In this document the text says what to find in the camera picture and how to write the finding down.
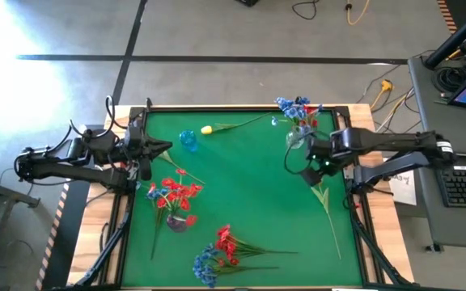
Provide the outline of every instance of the black floor stripe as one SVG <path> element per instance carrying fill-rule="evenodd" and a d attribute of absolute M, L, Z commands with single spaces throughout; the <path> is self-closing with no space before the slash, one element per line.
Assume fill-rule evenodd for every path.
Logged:
<path fill-rule="evenodd" d="M 24 61 L 152 61 L 152 62 L 243 62 L 275 64 L 346 64 L 369 65 L 389 64 L 407 65 L 407 59 L 401 58 L 365 58 L 365 57 L 234 57 L 234 56 L 115 56 L 115 55 L 18 55 Z"/>
<path fill-rule="evenodd" d="M 142 26 L 142 17 L 147 1 L 148 0 L 141 0 L 139 2 L 138 11 L 136 11 L 136 18 L 134 19 L 133 29 L 130 32 L 129 43 L 125 50 L 124 60 L 121 63 L 120 72 L 118 73 L 118 78 L 116 79 L 114 90 L 112 91 L 112 98 L 116 104 L 120 102 L 121 92 L 125 85 L 125 78 L 127 78 L 127 72 L 129 71 L 129 57 L 133 55 L 134 46 L 136 45 L 136 40 L 138 40 L 139 29 Z"/>

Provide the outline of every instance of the red flower bouquet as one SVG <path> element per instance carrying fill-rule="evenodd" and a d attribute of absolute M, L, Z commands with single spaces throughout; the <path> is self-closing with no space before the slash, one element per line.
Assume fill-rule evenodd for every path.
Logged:
<path fill-rule="evenodd" d="M 146 194 L 146 198 L 150 199 L 152 205 L 156 207 L 154 244 L 150 254 L 151 259 L 154 257 L 155 244 L 159 236 L 161 221 L 165 217 L 165 210 L 168 211 L 166 218 L 167 225 L 174 232 L 183 232 L 197 221 L 197 216 L 195 215 L 186 215 L 186 217 L 183 217 L 180 215 L 180 210 L 190 210 L 190 199 L 197 196 L 199 191 L 202 190 L 202 186 L 194 183 L 190 186 L 185 186 L 182 182 L 183 176 L 187 175 L 186 171 L 177 169 L 176 173 L 180 175 L 179 183 L 172 178 L 165 178 L 161 181 L 162 188 L 156 188 L 155 183 L 152 183 L 149 192 Z"/>
<path fill-rule="evenodd" d="M 245 258 L 254 255 L 262 254 L 297 254 L 294 251 L 271 251 L 261 247 L 253 246 L 247 242 L 241 241 L 231 234 L 230 225 L 226 225 L 217 232 L 217 242 L 215 247 L 226 253 L 227 259 L 230 264 L 236 265 L 239 261 L 238 258 Z"/>

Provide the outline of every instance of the flower bouquet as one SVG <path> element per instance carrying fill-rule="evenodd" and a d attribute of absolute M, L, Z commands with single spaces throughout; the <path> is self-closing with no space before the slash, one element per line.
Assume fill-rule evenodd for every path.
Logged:
<path fill-rule="evenodd" d="M 248 270 L 267 270 L 278 267 L 248 267 L 239 265 L 238 259 L 225 260 L 219 254 L 219 250 L 214 248 L 213 243 L 208 245 L 201 255 L 195 257 L 193 262 L 193 273 L 195 277 L 201 280 L 202 284 L 214 288 L 217 284 L 217 278 L 222 275 L 233 274 Z"/>
<path fill-rule="evenodd" d="M 230 225 L 226 225 L 218 231 L 218 239 L 215 243 L 215 247 L 226 253 L 226 257 L 231 264 L 233 264 L 235 261 L 238 261 L 237 258 L 247 258 L 254 255 L 297 254 L 297 252 L 294 251 L 271 251 L 261 247 L 253 246 L 252 244 L 244 242 L 233 236 L 230 230 Z"/>
<path fill-rule="evenodd" d="M 199 191 L 202 190 L 202 186 L 194 183 L 190 186 L 185 186 L 182 182 L 183 176 L 186 175 L 186 171 L 177 169 L 176 173 L 180 176 L 179 183 L 172 178 L 166 178 L 161 182 L 161 188 L 157 188 L 155 183 L 152 183 L 149 192 L 146 194 L 146 198 L 151 200 L 152 206 L 156 208 L 154 243 L 152 245 L 150 259 L 154 257 L 159 229 L 161 228 L 161 222 L 166 212 L 168 214 L 166 223 L 176 233 L 185 231 L 197 221 L 197 216 L 195 215 L 186 215 L 186 217 L 183 217 L 180 214 L 180 210 L 190 210 L 190 199 L 197 196 Z"/>
<path fill-rule="evenodd" d="M 316 115 L 321 112 L 323 106 L 320 105 L 316 109 L 311 108 L 309 105 L 310 100 L 307 97 L 300 96 L 295 100 L 278 97 L 275 102 L 292 124 L 286 136 L 287 146 L 290 146 L 292 149 L 298 149 L 303 144 L 303 135 L 317 128 Z M 273 116 L 271 124 L 277 126 L 279 121 L 278 118 Z"/>

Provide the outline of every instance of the clear glass vase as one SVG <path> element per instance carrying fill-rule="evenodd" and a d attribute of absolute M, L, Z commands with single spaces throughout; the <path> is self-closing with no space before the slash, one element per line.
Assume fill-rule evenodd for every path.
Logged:
<path fill-rule="evenodd" d="M 299 127 L 293 126 L 292 129 L 289 131 L 289 133 L 286 135 L 287 147 L 290 146 L 291 149 L 295 150 L 303 146 L 303 143 L 305 141 L 302 138 L 302 135 L 303 134 L 301 133 L 301 130 L 299 129 Z"/>

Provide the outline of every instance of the white paper label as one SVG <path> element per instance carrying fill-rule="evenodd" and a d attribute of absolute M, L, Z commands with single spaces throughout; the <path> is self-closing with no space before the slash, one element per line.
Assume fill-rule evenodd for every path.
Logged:
<path fill-rule="evenodd" d="M 452 147 L 451 143 L 448 141 L 438 141 L 436 142 L 437 146 L 447 146 L 447 147 Z"/>
<path fill-rule="evenodd" d="M 454 170 L 466 170 L 466 166 L 454 166 Z"/>

